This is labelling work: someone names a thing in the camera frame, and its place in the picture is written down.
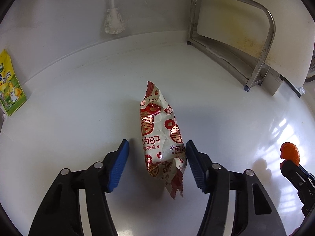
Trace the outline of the white cutting board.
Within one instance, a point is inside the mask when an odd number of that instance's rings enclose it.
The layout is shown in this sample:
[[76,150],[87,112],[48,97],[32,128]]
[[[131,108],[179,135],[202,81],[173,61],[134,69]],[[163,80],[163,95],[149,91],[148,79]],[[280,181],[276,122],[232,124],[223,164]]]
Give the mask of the white cutting board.
[[[295,87],[304,84],[314,49],[314,20],[301,0],[253,0],[275,21],[266,64]],[[266,14],[235,0],[201,0],[197,33],[259,58],[269,30]]]

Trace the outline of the red white snack wrapper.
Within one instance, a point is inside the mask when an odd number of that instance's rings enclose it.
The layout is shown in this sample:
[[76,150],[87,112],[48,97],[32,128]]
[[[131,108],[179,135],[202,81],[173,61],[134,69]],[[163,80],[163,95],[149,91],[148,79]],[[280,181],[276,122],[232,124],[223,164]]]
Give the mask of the red white snack wrapper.
[[147,172],[163,181],[173,199],[182,195],[185,146],[173,108],[153,82],[140,103],[140,130]]

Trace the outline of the metal cutting board rack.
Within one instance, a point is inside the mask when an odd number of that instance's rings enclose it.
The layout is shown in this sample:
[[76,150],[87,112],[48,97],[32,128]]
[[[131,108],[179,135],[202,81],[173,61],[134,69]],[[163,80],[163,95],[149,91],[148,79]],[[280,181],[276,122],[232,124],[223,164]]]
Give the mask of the metal cutting board rack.
[[275,37],[271,12],[253,0],[191,0],[187,44],[225,68],[246,92],[261,85]]

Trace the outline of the yellow seasoning pouch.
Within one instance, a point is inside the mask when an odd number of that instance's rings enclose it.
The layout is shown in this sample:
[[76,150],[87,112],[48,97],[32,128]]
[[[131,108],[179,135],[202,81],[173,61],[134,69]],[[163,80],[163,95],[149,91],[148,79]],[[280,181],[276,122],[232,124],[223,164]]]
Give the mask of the yellow seasoning pouch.
[[1,107],[7,116],[11,116],[27,101],[27,96],[15,75],[11,57],[6,50],[1,52],[0,63]]

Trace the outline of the white bottle brush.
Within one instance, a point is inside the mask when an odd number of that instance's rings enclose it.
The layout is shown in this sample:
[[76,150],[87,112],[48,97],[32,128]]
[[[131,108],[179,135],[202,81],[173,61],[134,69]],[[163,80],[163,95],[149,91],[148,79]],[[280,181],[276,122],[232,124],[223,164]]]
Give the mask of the white bottle brush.
[[115,0],[110,0],[110,9],[106,14],[104,21],[104,31],[110,35],[119,35],[126,29],[126,25],[123,21],[118,8],[115,7]]

